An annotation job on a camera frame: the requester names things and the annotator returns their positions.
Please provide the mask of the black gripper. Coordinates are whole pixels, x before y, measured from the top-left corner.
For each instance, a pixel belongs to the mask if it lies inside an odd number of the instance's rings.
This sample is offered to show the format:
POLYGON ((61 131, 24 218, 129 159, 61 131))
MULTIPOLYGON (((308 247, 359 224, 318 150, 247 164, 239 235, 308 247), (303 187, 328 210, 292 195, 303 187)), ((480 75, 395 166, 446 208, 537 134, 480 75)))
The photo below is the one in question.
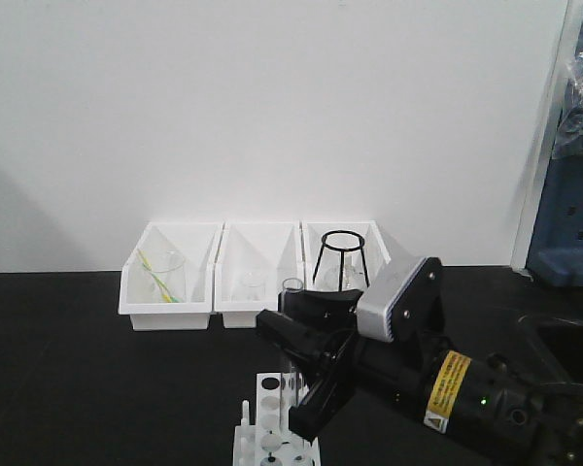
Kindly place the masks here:
POLYGON ((436 371, 437 340, 429 333, 404 343, 381 343, 347 333, 356 325, 363 292, 283 291, 278 311, 262 311, 256 332, 301 372, 309 392, 290 409, 289 428, 312 441, 359 390, 396 413, 420 422, 436 371))

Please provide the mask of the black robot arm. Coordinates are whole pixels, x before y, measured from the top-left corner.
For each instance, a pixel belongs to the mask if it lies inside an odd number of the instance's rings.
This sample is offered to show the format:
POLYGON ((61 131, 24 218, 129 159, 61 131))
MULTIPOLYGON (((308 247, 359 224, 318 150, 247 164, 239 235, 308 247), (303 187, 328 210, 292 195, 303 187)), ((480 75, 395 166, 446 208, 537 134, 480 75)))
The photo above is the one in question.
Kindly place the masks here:
POLYGON ((361 326, 359 291, 300 291, 257 315, 257 333, 307 382, 289 428, 311 441, 357 391, 496 465, 583 465, 583 384, 538 383, 499 354, 458 352, 440 296, 390 305, 385 341, 361 326))

